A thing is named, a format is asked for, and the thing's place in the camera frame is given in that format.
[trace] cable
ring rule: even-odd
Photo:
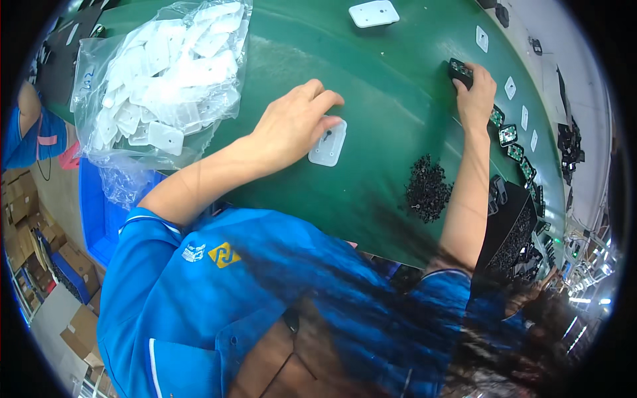
[[[42,172],[42,167],[40,167],[39,164],[39,160],[37,160],[38,162],[38,169],[40,169],[40,174],[42,174],[42,178],[44,178],[45,181],[48,181],[51,179],[51,158],[48,158],[48,178],[44,177],[44,173]]]

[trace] woman's left hand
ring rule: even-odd
[[[240,140],[251,148],[263,175],[275,173],[306,155],[325,130],[342,121],[324,114],[344,103],[339,94],[312,79],[268,105],[254,132]]]

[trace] yellow logo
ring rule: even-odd
[[[233,262],[241,260],[241,257],[232,250],[228,242],[210,250],[208,255],[212,259],[212,262],[214,262],[219,268],[229,266]]]

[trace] logo on shirt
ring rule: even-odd
[[[194,242],[190,242],[185,249],[183,249],[182,257],[188,262],[199,261],[203,258],[203,250],[206,245],[194,246]]]
[[[241,260],[241,257],[230,247],[228,242],[210,250],[208,255],[219,268],[227,267],[233,262]]]

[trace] plastic bag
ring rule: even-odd
[[[130,170],[188,166],[237,117],[251,15],[252,0],[177,2],[126,36],[80,41],[71,109],[112,201],[128,207],[143,190],[144,178],[121,178]]]

